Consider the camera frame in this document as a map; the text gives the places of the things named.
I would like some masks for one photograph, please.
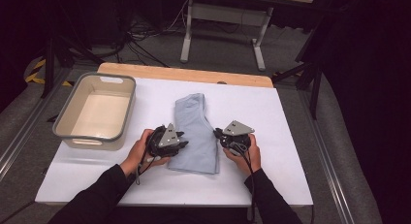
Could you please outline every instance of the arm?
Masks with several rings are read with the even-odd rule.
[[[254,196],[260,215],[264,223],[301,223],[300,219],[293,210],[284,201],[282,196],[275,189],[271,180],[261,168],[260,149],[257,147],[254,135],[249,134],[251,146],[248,148],[248,153],[245,154],[249,162],[251,162],[251,172],[242,157],[233,155],[229,150],[224,148],[226,156],[233,160],[238,168],[245,173],[248,178],[244,182],[250,193],[252,193],[252,179],[254,179]]]
[[[141,139],[136,141],[127,158],[120,165],[114,165],[103,172],[95,183],[79,192],[48,223],[104,223],[133,183],[134,173],[144,153],[145,140],[151,133],[152,130],[144,130]],[[150,167],[165,164],[169,159],[155,161]],[[147,166],[148,164],[144,163],[142,169]]]

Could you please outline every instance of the black sleeve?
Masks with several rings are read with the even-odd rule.
[[[104,223],[132,182],[133,179],[127,179],[120,166],[114,165],[89,188],[79,192],[48,223]]]
[[[294,224],[301,221],[299,217],[284,201],[282,196],[275,189],[271,180],[264,173],[263,169],[253,174],[255,201],[264,223]],[[252,177],[249,176],[244,182],[250,193],[252,193]]]

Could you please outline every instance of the white table surface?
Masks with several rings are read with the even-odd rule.
[[[47,171],[36,202],[66,204],[100,174],[125,159],[143,129],[174,123],[174,102],[193,93],[204,93],[205,116],[213,128],[232,120],[255,129],[262,167],[289,205],[312,205],[290,129],[275,88],[211,84],[177,80],[136,79],[136,104],[118,151],[77,149],[63,142]],[[154,167],[133,184],[120,206],[220,206],[248,207],[251,195],[245,176],[219,147],[220,173],[196,175]]]

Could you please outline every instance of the table leg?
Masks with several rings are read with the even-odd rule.
[[[257,66],[258,66],[259,71],[266,70],[266,65],[264,64],[264,59],[261,53],[260,45],[261,45],[261,42],[263,41],[264,35],[266,34],[267,27],[269,26],[269,19],[271,18],[271,15],[272,15],[272,8],[268,8],[267,15],[264,17],[263,23],[260,28],[260,35],[258,39],[252,40],[254,54],[256,56]]]
[[[182,51],[181,51],[181,57],[180,57],[180,61],[182,63],[188,62],[188,53],[190,52],[192,12],[193,12],[193,0],[188,0],[187,27],[185,30],[184,43],[182,45]]]

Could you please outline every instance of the floor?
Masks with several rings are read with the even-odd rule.
[[[171,28],[173,32],[168,34],[151,36],[143,40],[142,35],[136,36],[139,46],[157,61],[134,44],[126,45],[118,57],[110,56],[104,59],[110,62],[153,66],[162,66],[158,62],[161,61],[174,68],[271,77],[274,72],[284,72],[299,65],[295,58],[309,37],[309,34],[303,33],[301,29],[271,26],[262,43],[267,69],[260,72],[257,70],[250,45],[250,40],[258,33],[258,28],[195,21],[189,61],[183,64],[179,61],[184,37],[182,25],[183,22],[178,20]],[[93,52],[98,54],[111,50],[94,48]],[[38,60],[40,59],[28,65],[27,74]],[[58,74],[62,69],[57,65],[56,70]],[[77,59],[64,80],[76,81],[83,73],[96,70],[97,66],[91,61]],[[39,78],[42,77],[42,71],[38,75]],[[313,223],[319,224],[381,223],[378,209],[358,164],[338,103],[327,79],[322,78],[317,120],[313,120],[306,112],[304,100],[310,95],[309,92],[297,91],[294,87],[295,80],[296,78],[289,78],[275,85],[314,201],[314,212],[311,207],[294,208],[295,211],[303,223],[311,223],[312,220]],[[0,122],[3,126],[0,130],[1,155],[6,155],[8,150],[10,152],[10,145],[21,140],[16,139],[16,136],[24,122],[32,117],[34,107],[41,102],[39,97],[43,87],[42,84],[30,82],[26,90],[0,113]],[[72,86],[59,86],[55,93],[48,97],[43,112],[33,124],[32,132],[25,135],[16,160],[1,178],[0,220],[34,200],[47,167],[61,142],[52,134],[52,123],[47,120],[59,113],[72,89]],[[337,200],[341,196],[336,198],[332,192],[335,190],[332,187],[335,186],[340,188],[340,194],[344,196],[342,201]],[[348,210],[341,210],[338,203],[348,204]],[[60,207],[33,204],[7,223],[47,223],[59,209]]]

